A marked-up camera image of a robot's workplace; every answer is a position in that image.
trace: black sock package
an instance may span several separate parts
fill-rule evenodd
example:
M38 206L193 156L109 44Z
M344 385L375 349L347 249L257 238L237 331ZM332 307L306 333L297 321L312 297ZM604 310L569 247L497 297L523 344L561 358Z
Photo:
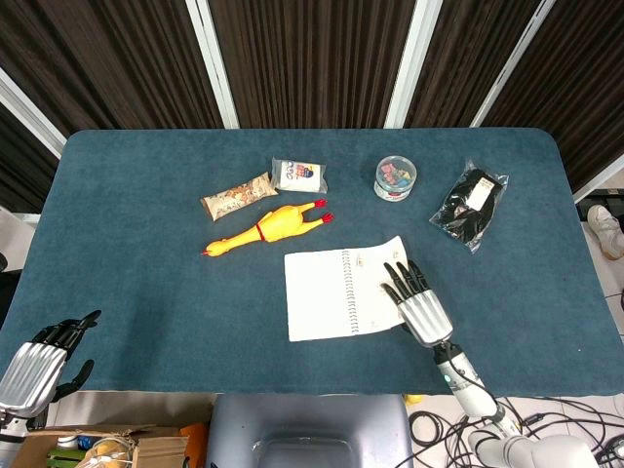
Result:
M468 161L463 174L430 221L474 253L507 188L508 179L507 175L482 171Z

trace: granola bar wrapper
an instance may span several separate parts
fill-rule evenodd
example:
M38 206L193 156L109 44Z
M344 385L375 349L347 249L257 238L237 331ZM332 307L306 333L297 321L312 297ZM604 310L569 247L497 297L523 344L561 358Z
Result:
M278 192L271 187L269 182L269 173L264 173L238 187L224 190L211 197L204 197L200 201L206 213L213 218L213 221L216 221L264 197L277 194Z

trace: clear plastic jar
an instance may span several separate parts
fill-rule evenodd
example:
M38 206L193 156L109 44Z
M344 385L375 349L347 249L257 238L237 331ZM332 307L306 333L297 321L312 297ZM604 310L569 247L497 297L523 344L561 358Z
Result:
M416 167L403 156L388 156L377 165L374 193L388 202L400 202L408 198L416 182Z

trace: label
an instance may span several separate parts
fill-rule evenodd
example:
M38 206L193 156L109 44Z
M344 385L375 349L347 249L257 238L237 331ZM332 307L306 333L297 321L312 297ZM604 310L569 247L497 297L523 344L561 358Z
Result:
M405 200L408 198L408 195L410 195L410 192L411 189L406 190L405 192L388 192L387 190L384 190L383 187L377 183L377 181L374 182L374 193L376 193L379 198L388 202L400 202L401 200Z
M321 190L321 166L318 164L282 162L280 186L283 190L318 192Z
M488 199L489 192L494 188L494 183L487 180L485 177L481 177L475 188L472 189L472 193L466 200L466 205L475 211L479 211L484 207L484 203Z

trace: notebook spiral binding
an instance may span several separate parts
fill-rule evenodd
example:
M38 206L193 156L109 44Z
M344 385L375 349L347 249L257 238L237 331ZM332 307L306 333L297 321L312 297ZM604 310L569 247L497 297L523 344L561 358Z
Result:
M355 305L355 290L353 288L353 272L351 271L351 261L349 251L342 251L342 273L344 276L344 288L347 295L347 313L349 314L349 326L352 333L360 331L358 323L358 311Z

